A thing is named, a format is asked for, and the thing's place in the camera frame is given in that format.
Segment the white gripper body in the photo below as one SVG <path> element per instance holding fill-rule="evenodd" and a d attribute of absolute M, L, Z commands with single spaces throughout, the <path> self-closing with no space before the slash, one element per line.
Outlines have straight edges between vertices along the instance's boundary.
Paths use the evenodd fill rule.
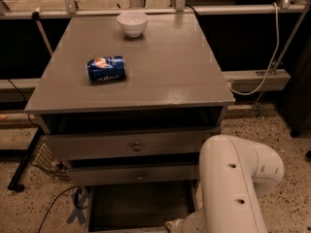
<path fill-rule="evenodd" d="M 176 218 L 165 222 L 170 233 L 190 233 L 190 223 L 186 219 Z"/>

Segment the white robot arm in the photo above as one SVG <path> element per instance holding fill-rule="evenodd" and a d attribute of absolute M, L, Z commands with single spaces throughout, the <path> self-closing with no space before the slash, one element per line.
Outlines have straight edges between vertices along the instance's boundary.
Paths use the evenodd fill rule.
<path fill-rule="evenodd" d="M 202 207 L 165 226 L 170 233 L 267 233 L 258 199 L 283 177 L 283 160 L 271 147 L 213 136 L 199 155 Z"/>

